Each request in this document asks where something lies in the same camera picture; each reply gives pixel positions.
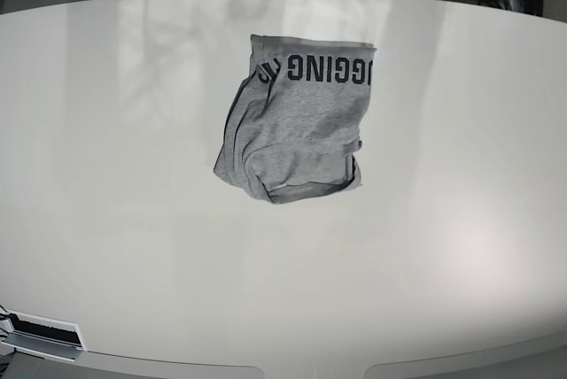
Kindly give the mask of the grey t-shirt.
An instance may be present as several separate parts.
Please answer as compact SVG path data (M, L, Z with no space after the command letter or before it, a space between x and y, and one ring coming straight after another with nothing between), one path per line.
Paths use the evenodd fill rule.
M268 35L251 46L215 175L274 205L356 189L375 46Z

